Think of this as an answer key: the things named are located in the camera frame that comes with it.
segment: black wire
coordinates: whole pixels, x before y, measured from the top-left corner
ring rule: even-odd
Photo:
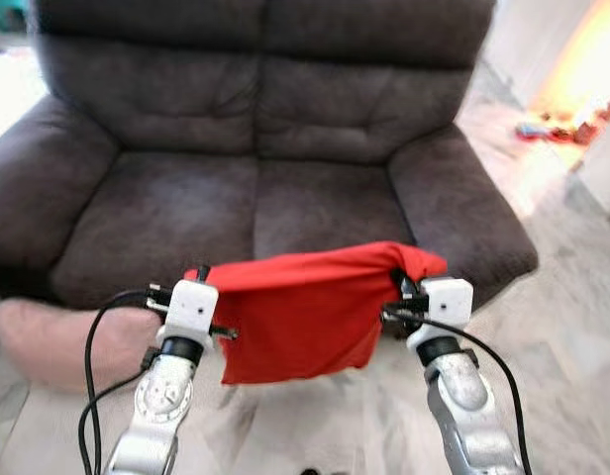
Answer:
[[[87,395],[89,397],[89,404],[91,405],[91,419],[94,428],[94,475],[100,475],[101,470],[100,421],[98,419],[96,390],[94,389],[94,377],[91,367],[91,348],[94,341],[94,335],[96,334],[98,324],[100,324],[105,312],[132,302],[144,300],[147,297],[148,292],[148,290],[128,290],[116,295],[100,308],[98,315],[96,315],[96,318],[91,324],[89,334],[87,335],[87,341],[85,342],[85,382],[87,384]],[[84,450],[81,449],[81,456],[83,458],[83,465],[85,466],[85,473],[90,475],[91,462],[89,461],[89,453],[87,452],[86,446],[84,447]]]
[[[521,407],[521,397],[519,396],[519,388],[516,384],[516,379],[514,379],[514,375],[508,365],[503,361],[503,358],[496,353],[491,347],[485,344],[476,336],[464,332],[463,330],[457,329],[455,327],[451,327],[450,325],[442,324],[441,322],[433,322],[431,320],[426,320],[416,315],[412,315],[410,313],[400,313],[398,309],[395,308],[395,304],[385,304],[382,306],[382,310],[392,315],[400,320],[410,320],[412,322],[418,324],[426,324],[438,329],[446,330],[448,332],[452,332],[457,334],[469,341],[472,341],[478,347],[480,347],[483,351],[489,354],[494,361],[499,365],[499,367],[503,370],[505,377],[507,378],[507,382],[510,385],[510,390],[512,391],[512,399],[514,400],[514,414],[516,416],[516,431],[519,440],[519,450],[521,453],[521,462],[523,463],[523,470],[525,471],[525,475],[532,475],[532,468],[530,467],[530,457],[527,453],[527,443],[525,440],[525,423],[523,421],[523,408]]]
[[[85,409],[83,409],[83,412],[80,415],[80,419],[78,420],[78,448],[80,449],[80,457],[82,458],[83,466],[85,467],[85,473],[87,475],[91,475],[91,465],[89,463],[89,455],[87,454],[87,444],[85,442],[85,422],[87,421],[87,416],[89,415],[89,412],[91,411],[93,414],[94,408],[96,407],[96,403],[100,401],[101,398],[104,398],[109,393],[120,389],[126,384],[136,381],[143,374],[145,374],[145,372],[146,370],[143,369],[139,373],[133,375],[131,378],[127,378],[123,381],[120,381],[105,389],[104,391],[101,391],[92,400],[90,400],[87,406],[85,406]]]

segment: red towel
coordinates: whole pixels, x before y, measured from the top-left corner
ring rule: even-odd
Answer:
[[[399,298],[389,275],[397,267],[416,281],[446,272],[440,257],[395,242],[214,267],[208,283],[220,297],[213,323],[240,334],[222,340],[222,382],[271,383],[364,367],[380,334],[381,305]]]

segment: wall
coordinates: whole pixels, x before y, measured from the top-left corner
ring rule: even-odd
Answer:
[[[545,84],[584,15],[597,0],[504,0],[484,58],[528,107]]]
[[[586,152],[579,177],[610,216],[610,124]]]
[[[560,55],[532,109],[571,116],[605,108],[609,100],[610,0],[600,0]]]

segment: fabric upholstery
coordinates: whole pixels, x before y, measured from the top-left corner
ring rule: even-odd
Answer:
[[[389,173],[417,244],[479,289],[477,305],[536,268],[523,227],[456,126],[400,150]]]
[[[123,153],[51,274],[56,294],[93,308],[201,263],[253,258],[256,173],[250,157]]]
[[[48,269],[118,144],[52,96],[0,138],[0,266]]]
[[[469,77],[469,69],[270,57],[258,106],[259,153],[384,163],[403,144],[453,121]]]
[[[261,161],[254,258],[376,240],[413,243],[383,167]]]
[[[271,52],[358,63],[470,68],[494,0],[271,0]]]
[[[167,47],[251,50],[266,0],[34,0],[36,33]]]
[[[51,96],[0,140],[0,296],[395,240],[486,301],[536,265],[451,126],[493,5],[32,0]]]
[[[253,150],[255,56],[45,35],[37,44],[51,91],[126,148]]]

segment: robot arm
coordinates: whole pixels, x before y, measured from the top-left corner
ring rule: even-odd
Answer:
[[[169,475],[177,453],[177,429],[193,397],[193,376],[209,336],[217,289],[203,281],[181,280],[168,305],[148,302],[167,311],[157,333],[160,355],[138,385],[134,415],[112,452],[106,475]]]
[[[121,435],[106,475],[170,475],[177,452],[177,429],[193,395],[192,379],[205,348],[212,347],[211,322],[217,289],[198,281],[182,280],[170,302],[149,302],[167,312],[157,335],[160,355],[141,380],[134,415]],[[401,280],[401,312],[383,312],[400,320],[404,311],[423,321],[463,329],[470,320],[472,287],[461,279],[433,279],[421,289]],[[525,471],[512,442],[499,422],[494,395],[478,372],[474,354],[462,350],[455,336],[426,324],[416,325],[407,340],[425,367],[428,404],[444,440],[446,459],[454,475],[523,475]],[[236,333],[220,329],[226,337]]]
[[[405,277],[403,302],[424,320],[463,329],[470,320],[472,287],[462,279],[433,279],[417,291]],[[385,319],[394,315],[383,314]],[[435,417],[454,475],[521,475],[512,442],[500,423],[494,394],[479,374],[474,353],[462,350],[454,334],[421,325],[407,339],[425,367],[428,405]]]

